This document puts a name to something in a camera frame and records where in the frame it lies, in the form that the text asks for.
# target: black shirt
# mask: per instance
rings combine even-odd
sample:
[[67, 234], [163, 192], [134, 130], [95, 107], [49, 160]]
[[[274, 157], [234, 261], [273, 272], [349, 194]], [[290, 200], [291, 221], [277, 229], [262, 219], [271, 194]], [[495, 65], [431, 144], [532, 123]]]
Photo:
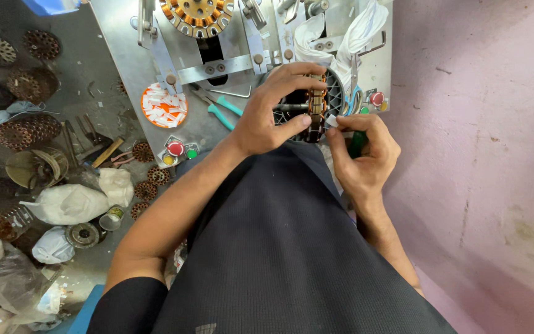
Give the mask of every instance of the black shirt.
[[136, 277], [88, 333], [454, 333], [360, 235], [314, 145], [241, 163], [189, 235], [170, 293]]

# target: fingernail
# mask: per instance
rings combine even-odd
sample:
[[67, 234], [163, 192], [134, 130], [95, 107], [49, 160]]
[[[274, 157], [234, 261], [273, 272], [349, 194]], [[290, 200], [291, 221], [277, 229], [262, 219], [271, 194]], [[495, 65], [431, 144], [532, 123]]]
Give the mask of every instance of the fingernail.
[[305, 115], [302, 117], [302, 124], [309, 126], [310, 123], [312, 123], [312, 119], [310, 119], [310, 116]]

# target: person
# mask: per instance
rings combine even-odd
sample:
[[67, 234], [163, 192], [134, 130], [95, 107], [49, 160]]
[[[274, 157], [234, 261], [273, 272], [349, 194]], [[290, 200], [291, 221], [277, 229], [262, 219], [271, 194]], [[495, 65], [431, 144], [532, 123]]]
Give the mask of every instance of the person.
[[[293, 143], [307, 115], [274, 125], [272, 107], [294, 90], [324, 90], [280, 66], [256, 88], [234, 130], [181, 176], [115, 251], [88, 333], [454, 333], [426, 301], [382, 198], [397, 143], [376, 115], [337, 117], [326, 133], [339, 201], [323, 155]], [[343, 129], [365, 131], [352, 160]], [[170, 292], [166, 259], [188, 238]]]

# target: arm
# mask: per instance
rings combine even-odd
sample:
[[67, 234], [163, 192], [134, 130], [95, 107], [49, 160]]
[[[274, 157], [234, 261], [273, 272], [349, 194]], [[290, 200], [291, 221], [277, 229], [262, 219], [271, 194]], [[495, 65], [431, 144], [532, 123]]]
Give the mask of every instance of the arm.
[[[401, 246], [401, 240], [382, 201], [382, 186], [395, 168], [401, 153], [386, 125], [377, 115], [337, 117], [339, 127], [327, 132], [335, 175], [350, 195], [358, 215], [358, 230], [366, 241], [397, 270], [422, 296], [419, 278]], [[369, 140], [367, 154], [352, 160], [340, 130], [365, 131]]]
[[309, 116], [299, 115], [275, 126], [272, 108], [296, 89], [324, 89], [326, 84], [304, 74], [324, 74], [325, 70], [312, 63], [284, 65], [255, 90], [234, 131], [168, 188], [130, 228], [115, 251], [104, 292], [131, 277], [153, 277], [164, 282], [165, 258], [186, 237], [228, 174], [249, 155], [278, 148], [310, 125]]

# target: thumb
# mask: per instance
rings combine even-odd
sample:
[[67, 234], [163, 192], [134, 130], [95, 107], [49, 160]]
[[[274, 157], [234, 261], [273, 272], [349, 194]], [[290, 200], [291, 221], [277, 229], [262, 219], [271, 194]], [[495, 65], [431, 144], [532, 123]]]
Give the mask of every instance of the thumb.
[[293, 135], [297, 135], [302, 132], [310, 125], [311, 122], [312, 120], [308, 115], [298, 115], [292, 118], [286, 123], [275, 127], [277, 139], [283, 143]]
[[346, 163], [352, 163], [350, 154], [345, 147], [345, 139], [336, 128], [330, 128], [327, 131], [327, 141], [329, 141], [329, 147], [331, 148], [331, 156], [333, 156], [333, 163], [342, 166]]

